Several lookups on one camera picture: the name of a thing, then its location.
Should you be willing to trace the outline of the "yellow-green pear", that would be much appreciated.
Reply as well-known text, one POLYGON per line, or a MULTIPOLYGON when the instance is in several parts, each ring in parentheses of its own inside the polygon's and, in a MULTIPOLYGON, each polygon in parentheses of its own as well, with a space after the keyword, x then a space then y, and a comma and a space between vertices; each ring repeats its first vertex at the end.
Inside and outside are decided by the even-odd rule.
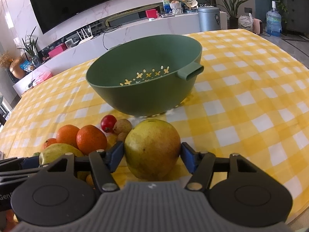
POLYGON ((76 157, 84 156, 79 149, 71 145, 66 143, 54 143, 40 153, 39 165, 49 164, 68 152, 73 153, 76 157))

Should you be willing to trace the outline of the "orange tangerine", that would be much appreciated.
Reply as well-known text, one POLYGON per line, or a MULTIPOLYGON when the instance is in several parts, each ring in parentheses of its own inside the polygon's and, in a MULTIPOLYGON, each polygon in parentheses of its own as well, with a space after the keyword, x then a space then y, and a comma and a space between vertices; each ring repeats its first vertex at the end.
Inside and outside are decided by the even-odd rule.
POLYGON ((49 139, 47 139, 47 140, 43 143, 42 149, 44 150, 44 149, 46 149, 47 147, 49 147, 50 145, 53 145, 53 144, 55 144, 55 143, 57 143, 57 140, 56 140, 55 138, 49 138, 49 139))
POLYGON ((64 125, 57 131, 56 141, 57 143, 65 143, 77 148, 76 136, 79 132, 79 128, 74 125, 64 125))
POLYGON ((107 138, 96 126, 86 125, 77 132, 76 143, 78 149, 84 155, 88 155, 96 150, 105 150, 107 138))

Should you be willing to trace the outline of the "brown longan fruit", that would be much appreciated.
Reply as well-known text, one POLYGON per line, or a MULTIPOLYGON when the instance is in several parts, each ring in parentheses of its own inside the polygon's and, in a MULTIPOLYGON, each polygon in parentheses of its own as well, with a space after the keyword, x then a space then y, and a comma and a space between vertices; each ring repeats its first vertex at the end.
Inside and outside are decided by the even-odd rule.
POLYGON ((128 134, 131 130, 132 130, 132 124, 127 119, 117 120, 117 122, 115 123, 115 125, 113 127, 113 132, 117 135, 119 135, 123 132, 128 134))
POLYGON ((127 132, 121 132, 121 133, 117 136, 117 141, 125 142, 125 139, 126 139, 127 135, 128 135, 127 132))

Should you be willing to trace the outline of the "red cherry tomato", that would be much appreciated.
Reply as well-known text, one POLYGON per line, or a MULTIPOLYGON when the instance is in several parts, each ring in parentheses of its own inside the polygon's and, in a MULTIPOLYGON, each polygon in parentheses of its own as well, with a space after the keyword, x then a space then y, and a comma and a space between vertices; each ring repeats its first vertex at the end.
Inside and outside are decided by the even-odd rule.
POLYGON ((113 115, 105 115, 101 120, 101 129, 103 132, 113 132, 113 128, 117 122, 117 119, 113 115))

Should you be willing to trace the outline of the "yellow checkered tablecloth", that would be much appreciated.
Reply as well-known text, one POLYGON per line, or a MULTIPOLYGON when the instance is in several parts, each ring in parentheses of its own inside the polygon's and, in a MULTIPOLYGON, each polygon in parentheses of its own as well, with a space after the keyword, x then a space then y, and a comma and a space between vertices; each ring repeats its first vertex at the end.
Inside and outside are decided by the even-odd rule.
MULTIPOLYGON (((157 116, 182 141, 218 157, 239 153, 291 193, 288 218, 308 208, 308 69, 287 52, 245 30, 192 34, 204 71, 190 95, 157 116)), ((7 157, 30 157, 66 124, 99 126, 125 118, 86 82, 84 62, 25 93, 1 130, 7 157)))

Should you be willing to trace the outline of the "green colander bowl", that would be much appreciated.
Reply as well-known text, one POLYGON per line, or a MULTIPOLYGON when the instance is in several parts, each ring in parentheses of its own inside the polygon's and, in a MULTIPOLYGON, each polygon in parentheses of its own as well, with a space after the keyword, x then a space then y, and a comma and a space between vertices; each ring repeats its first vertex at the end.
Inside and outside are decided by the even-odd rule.
POLYGON ((203 47, 182 35, 155 35, 109 49, 90 65, 86 80, 112 108, 132 116, 164 113, 192 91, 203 47))

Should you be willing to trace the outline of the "small green potted plant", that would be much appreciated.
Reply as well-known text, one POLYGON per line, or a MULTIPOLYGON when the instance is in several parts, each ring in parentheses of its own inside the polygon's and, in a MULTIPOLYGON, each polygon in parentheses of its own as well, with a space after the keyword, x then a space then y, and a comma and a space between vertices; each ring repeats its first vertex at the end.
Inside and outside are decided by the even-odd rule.
POLYGON ((33 38, 34 31, 36 27, 32 30, 30 34, 26 34, 24 38, 22 38, 23 46, 18 48, 19 50, 23 50, 27 60, 35 67, 38 68, 41 66, 41 61, 38 55, 37 50, 37 38, 33 38))

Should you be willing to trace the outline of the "pink box on console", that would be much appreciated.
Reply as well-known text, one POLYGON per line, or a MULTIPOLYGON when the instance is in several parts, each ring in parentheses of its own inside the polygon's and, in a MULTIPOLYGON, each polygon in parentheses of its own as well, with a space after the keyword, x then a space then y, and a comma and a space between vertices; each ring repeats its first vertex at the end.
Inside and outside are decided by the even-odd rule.
POLYGON ((61 43, 60 45, 56 46, 53 50, 48 52, 48 55, 50 58, 53 58, 56 55, 64 52, 66 49, 67 49, 67 46, 64 43, 61 43))

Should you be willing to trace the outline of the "white wifi router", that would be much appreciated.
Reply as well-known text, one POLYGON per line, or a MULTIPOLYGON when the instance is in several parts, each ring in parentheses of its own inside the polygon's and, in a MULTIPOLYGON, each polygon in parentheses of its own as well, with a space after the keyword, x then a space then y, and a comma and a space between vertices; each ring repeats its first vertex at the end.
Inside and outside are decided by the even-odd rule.
POLYGON ((79 44, 86 43, 87 41, 92 40, 94 37, 90 26, 81 28, 80 30, 77 30, 76 33, 80 39, 79 44))

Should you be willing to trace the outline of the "white plastic bag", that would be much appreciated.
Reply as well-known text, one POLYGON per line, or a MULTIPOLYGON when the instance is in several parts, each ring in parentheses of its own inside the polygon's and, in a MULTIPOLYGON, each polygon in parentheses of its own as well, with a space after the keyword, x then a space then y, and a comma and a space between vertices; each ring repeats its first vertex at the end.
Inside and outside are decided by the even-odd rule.
POLYGON ((249 13, 248 16, 240 16, 238 19, 238 28, 245 29, 250 32, 253 32, 253 23, 254 19, 252 17, 252 14, 249 13))

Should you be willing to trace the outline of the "pink small heater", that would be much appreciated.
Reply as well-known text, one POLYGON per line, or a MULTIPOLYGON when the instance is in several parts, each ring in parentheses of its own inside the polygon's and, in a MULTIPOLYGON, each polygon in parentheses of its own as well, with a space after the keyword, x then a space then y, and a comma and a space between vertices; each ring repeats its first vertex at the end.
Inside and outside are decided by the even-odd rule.
POLYGON ((256 35, 261 35, 263 33, 263 23, 260 19, 253 19, 252 32, 256 35))

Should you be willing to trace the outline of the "red box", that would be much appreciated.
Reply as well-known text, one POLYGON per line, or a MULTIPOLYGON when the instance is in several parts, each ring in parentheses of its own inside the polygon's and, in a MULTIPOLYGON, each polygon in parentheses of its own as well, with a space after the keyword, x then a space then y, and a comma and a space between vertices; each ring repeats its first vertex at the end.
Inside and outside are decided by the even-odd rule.
POLYGON ((146 17, 148 19, 151 19, 151 18, 156 19, 156 18, 158 18, 158 11, 156 9, 148 9, 148 10, 145 11, 145 13, 146 13, 146 17))

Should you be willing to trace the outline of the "potted snake plant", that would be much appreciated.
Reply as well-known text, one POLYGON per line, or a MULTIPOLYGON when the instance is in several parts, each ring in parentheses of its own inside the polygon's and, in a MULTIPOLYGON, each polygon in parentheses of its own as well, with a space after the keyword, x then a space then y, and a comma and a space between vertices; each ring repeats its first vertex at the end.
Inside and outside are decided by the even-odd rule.
POLYGON ((227 15, 229 16, 229 28, 230 29, 238 29, 238 9, 241 4, 246 3, 248 0, 220 0, 222 4, 218 4, 223 7, 227 15))

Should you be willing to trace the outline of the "blue water jug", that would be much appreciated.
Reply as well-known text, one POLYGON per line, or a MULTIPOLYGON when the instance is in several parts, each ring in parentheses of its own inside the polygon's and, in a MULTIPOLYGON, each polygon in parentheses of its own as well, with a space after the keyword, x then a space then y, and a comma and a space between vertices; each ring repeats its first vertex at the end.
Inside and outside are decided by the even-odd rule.
POLYGON ((271 9, 266 13, 266 32, 270 35, 279 37, 282 30, 282 18, 277 11, 276 2, 272 1, 271 9))

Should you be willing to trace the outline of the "teddy bear bouquet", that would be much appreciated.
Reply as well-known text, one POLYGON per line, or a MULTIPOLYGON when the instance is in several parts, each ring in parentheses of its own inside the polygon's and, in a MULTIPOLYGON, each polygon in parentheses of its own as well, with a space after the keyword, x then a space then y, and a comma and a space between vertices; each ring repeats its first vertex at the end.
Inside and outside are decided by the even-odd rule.
POLYGON ((169 0, 170 8, 172 9, 172 14, 181 15, 183 14, 181 0, 169 0))

